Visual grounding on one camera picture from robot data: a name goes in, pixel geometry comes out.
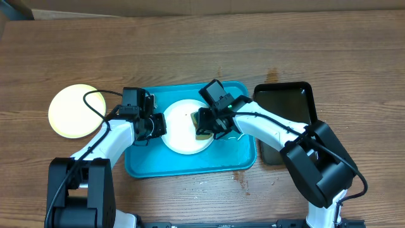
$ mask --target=blue tray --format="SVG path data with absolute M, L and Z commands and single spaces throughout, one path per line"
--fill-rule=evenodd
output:
M 233 97 L 248 96 L 240 82 L 223 82 Z M 145 88 L 156 96 L 163 113 L 167 107 L 182 99 L 196 99 L 205 103 L 198 90 L 206 84 L 169 85 Z M 146 147 L 130 146 L 125 150 L 125 168 L 136 178 L 171 175 L 201 174 L 250 168 L 256 161 L 256 142 L 252 136 L 231 132 L 225 139 L 214 140 L 204 151 L 194 155 L 181 155 L 169 149 L 161 138 L 151 139 Z

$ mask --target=wooden table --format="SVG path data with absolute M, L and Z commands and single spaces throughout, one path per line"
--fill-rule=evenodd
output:
M 84 139 L 58 136 L 53 96 L 72 84 L 121 91 L 239 80 L 305 80 L 370 185 L 343 216 L 405 226 L 405 11 L 277 13 L 8 22 L 0 42 L 0 226 L 42 227 L 47 169 Z M 105 95 L 108 108 L 120 98 Z M 304 218 L 306 200 L 283 166 L 135 180 L 113 169 L 117 207 L 145 221 Z M 350 193 L 360 191 L 355 179 Z

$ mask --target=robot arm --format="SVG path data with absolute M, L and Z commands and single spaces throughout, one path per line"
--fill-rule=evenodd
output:
M 51 162 L 45 228 L 136 227 L 134 215 L 116 210 L 111 169 L 135 141 L 166 134 L 165 118 L 162 113 L 153 113 L 154 96 L 146 94 L 144 89 L 125 87 L 122 104 L 106 118 L 109 128 L 103 123 L 83 149 L 70 158 L 55 158 Z M 97 146 L 87 155 L 93 145 Z M 79 187 L 88 187 L 87 197 L 69 196 L 68 189 Z
M 87 155 L 84 160 L 92 161 L 96 158 L 109 159 L 111 162 L 111 168 L 113 168 L 125 149 L 134 143 L 135 131 L 134 123 L 126 120 L 110 120 L 109 124 L 111 130 L 108 133 L 108 136 L 102 142 L 100 142 L 100 144 L 93 149 L 93 152 Z M 106 130 L 107 125 L 103 123 L 97 135 L 94 136 L 94 138 L 92 138 L 92 140 L 90 140 L 90 142 L 83 147 L 83 149 L 74 153 L 71 158 L 74 158 L 75 160 L 80 158 L 87 151 L 87 148 L 92 146 L 97 140 L 100 139 Z
M 294 184 L 309 201 L 307 224 L 311 228 L 332 228 L 340 222 L 337 202 L 345 196 L 356 174 L 342 160 L 313 145 L 323 145 L 351 167 L 357 166 L 326 123 L 318 120 L 307 125 L 286 120 L 245 96 L 234 99 L 218 80 L 199 93 L 209 108 L 201 108 L 195 114 L 197 134 L 213 133 L 218 139 L 217 134 L 222 133 L 222 137 L 234 130 L 275 148 Z

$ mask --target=round yellow disc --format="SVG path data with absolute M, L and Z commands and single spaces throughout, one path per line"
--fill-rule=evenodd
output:
M 96 88 L 77 84 L 60 91 L 49 105 L 48 119 L 51 127 L 63 137 L 76 139 L 94 132 L 102 119 L 83 102 L 83 95 Z M 86 101 L 100 114 L 106 114 L 106 102 L 99 92 L 86 96 Z

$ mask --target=black cable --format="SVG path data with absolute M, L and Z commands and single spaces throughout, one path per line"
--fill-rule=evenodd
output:
M 335 154 L 334 152 L 330 151 L 328 148 L 324 147 L 323 145 L 321 145 L 320 143 L 316 142 L 315 140 L 313 140 L 310 137 L 305 137 L 302 133 L 297 132 L 296 130 L 280 123 L 279 121 L 273 119 L 272 117 L 266 116 L 264 114 L 261 113 L 252 113 L 252 112 L 232 112 L 232 113 L 226 113 L 226 114 L 222 114 L 222 115 L 218 115 L 217 117 L 215 117 L 215 119 L 212 121 L 214 122 L 216 119 L 218 118 L 225 118 L 225 117 L 234 117 L 236 115 L 251 115 L 251 116 L 255 116 L 255 117 L 262 117 L 265 118 L 275 124 L 277 124 L 278 126 L 280 126 L 281 128 L 285 129 L 287 132 L 291 132 L 297 136 L 299 136 L 301 139 L 305 140 L 307 143 L 311 144 L 313 147 L 317 148 L 318 150 L 324 151 L 325 153 L 329 154 L 330 156 L 336 158 L 337 160 L 341 161 L 343 164 L 345 164 L 347 167 L 349 167 L 357 176 L 359 176 L 361 182 L 363 183 L 363 190 L 360 193 L 356 193 L 350 196 L 346 196 L 340 200 L 338 200 L 336 202 L 336 211 L 335 211 L 335 218 L 333 223 L 335 224 L 335 228 L 338 228 L 338 223 L 337 223 L 337 218 L 339 216 L 339 211 L 340 211 L 340 207 L 342 206 L 342 203 L 346 200 L 350 200 L 350 199 L 354 199 L 354 198 L 358 198 L 360 196 L 364 196 L 368 190 L 368 184 L 367 181 L 365 179 L 365 177 L 363 176 L 363 174 L 361 174 L 361 172 L 354 168 L 352 165 L 350 165 L 345 159 L 341 158 L 339 155 Z
M 103 122 L 106 123 L 106 125 L 107 125 L 107 129 L 106 129 L 106 132 L 105 132 L 91 147 L 89 147 L 88 150 L 87 150 L 78 160 L 76 160 L 76 162 L 73 164 L 73 166 L 69 169 L 68 173 L 65 175 L 65 178 L 62 180 L 62 182 L 61 182 L 61 184 L 60 184 L 58 190 L 56 191 L 56 193 L 55 193 L 55 195 L 54 195 L 54 197 L 53 197 L 53 199 L 52 199 L 52 201 L 51 201 L 51 204 L 49 205 L 49 208 L 48 208 L 48 211 L 47 211 L 46 217 L 45 217 L 45 223 L 44 223 L 44 227 L 45 227 L 45 228 L 48 227 L 48 224 L 49 224 L 49 217 L 50 217 L 51 211 L 52 211 L 53 206 L 54 206 L 54 204 L 55 204 L 56 198 L 58 198 L 58 196 L 59 196 L 59 194 L 60 194 L 60 192 L 61 192 L 63 186 L 66 184 L 66 182 L 67 182 L 67 181 L 69 180 L 69 178 L 72 176 L 72 174 L 76 171 L 76 169 L 77 169 L 78 166 L 81 164 L 81 162 L 83 161 L 83 159 L 84 159 L 87 155 L 89 155 L 89 154 L 93 151 L 93 149 L 96 148 L 96 147 L 98 146 L 98 144 L 101 143 L 101 141 L 104 140 L 104 138 L 108 135 L 108 132 L 111 130 L 111 127 L 110 127 L 108 121 L 106 120 L 106 118 L 104 117 L 104 115 L 100 114 L 97 110 L 95 110 L 92 106 L 90 106 L 90 105 L 88 104 L 88 102 L 86 101 L 86 96 L 89 95 L 89 94 L 92 94 L 92 93 L 94 93 L 94 92 L 107 92 L 107 93 L 110 93 L 110 94 L 115 94 L 115 95 L 118 95 L 118 96 L 122 96 L 122 94 L 120 94 L 119 92 L 106 91 L 106 90 L 90 91 L 90 92 L 86 92 L 86 93 L 84 94 L 84 96 L 83 96 L 83 102 L 86 104 L 86 106 L 87 106 L 88 108 L 90 108 L 94 113 L 96 113 L 100 118 L 102 118 Z

